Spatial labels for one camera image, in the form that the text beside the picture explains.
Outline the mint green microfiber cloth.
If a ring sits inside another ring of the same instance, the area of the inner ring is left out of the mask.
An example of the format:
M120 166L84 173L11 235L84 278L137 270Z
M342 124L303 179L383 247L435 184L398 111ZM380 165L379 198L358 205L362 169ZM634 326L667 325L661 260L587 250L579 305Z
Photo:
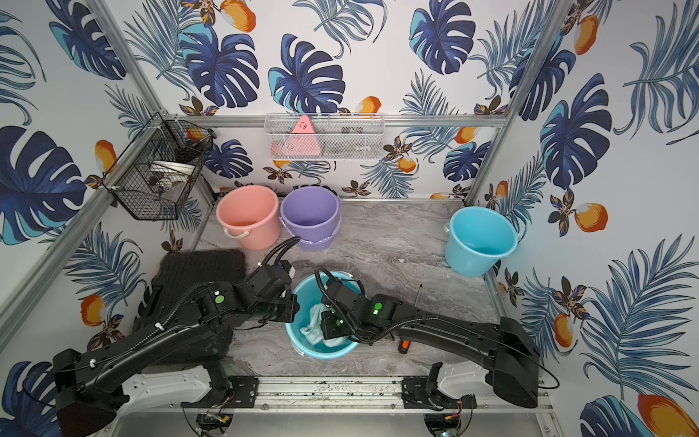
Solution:
M326 340L323 336L321 327L322 313L327 311L327 309L328 308L322 303L314 305L311 308L311 313L309 314L311 315L311 321L306 327L301 328L300 332L312 346L316 346L321 343L329 348L344 346L348 343L347 339L344 337Z

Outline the teal bucket with white handle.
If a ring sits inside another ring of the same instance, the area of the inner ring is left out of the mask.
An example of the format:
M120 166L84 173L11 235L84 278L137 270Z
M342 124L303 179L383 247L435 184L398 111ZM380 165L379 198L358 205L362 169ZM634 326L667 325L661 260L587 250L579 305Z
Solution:
M348 343L340 347L329 348L322 343L316 346L310 345L301 334L300 329L306 327L311 321L311 315L309 315L311 308L318 303L322 303L323 294L314 275L305 278L295 288L294 294L298 298L300 309L295 316L294 322L286 325L286 331L297 353L313 359L329 361L348 355L358 346L356 342L352 342L347 337L344 338L347 339Z

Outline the pink plastic bucket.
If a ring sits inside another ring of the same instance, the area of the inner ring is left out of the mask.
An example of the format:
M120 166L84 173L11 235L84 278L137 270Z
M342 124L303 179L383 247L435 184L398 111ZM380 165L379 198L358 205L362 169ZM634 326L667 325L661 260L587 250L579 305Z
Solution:
M225 195L216 207L224 234L248 251L265 251L280 238L280 200L267 187L247 186Z

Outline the purple plastic bucket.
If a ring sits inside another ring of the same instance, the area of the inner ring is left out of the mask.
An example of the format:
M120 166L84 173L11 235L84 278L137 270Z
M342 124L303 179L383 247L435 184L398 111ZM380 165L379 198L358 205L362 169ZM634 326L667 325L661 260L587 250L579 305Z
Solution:
M328 189L303 187L282 200L280 216L289 234L300 238L304 251L324 251L340 232L342 205Z

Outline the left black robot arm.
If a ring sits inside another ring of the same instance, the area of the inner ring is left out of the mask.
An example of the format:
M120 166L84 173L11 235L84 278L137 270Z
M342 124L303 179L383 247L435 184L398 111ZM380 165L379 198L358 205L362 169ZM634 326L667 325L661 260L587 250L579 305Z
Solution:
M89 436L111 424L130 399L124 383L191 344L246 322L293 322L299 310L291 291L294 274L287 260L278 260L235 284L200 282L151 326L98 350L58 353L51 373L62 435Z

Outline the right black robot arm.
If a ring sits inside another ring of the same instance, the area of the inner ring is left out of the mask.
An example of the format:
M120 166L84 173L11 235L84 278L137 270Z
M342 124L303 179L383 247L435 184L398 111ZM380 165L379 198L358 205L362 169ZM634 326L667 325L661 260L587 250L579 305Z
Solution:
M421 310L385 294L368 297L362 283L334 275L316 276L326 340L346 337L371 346L391 335L465 358L486 369L486 382L502 400L533 409L538 406L540 349L517 320L466 322Z

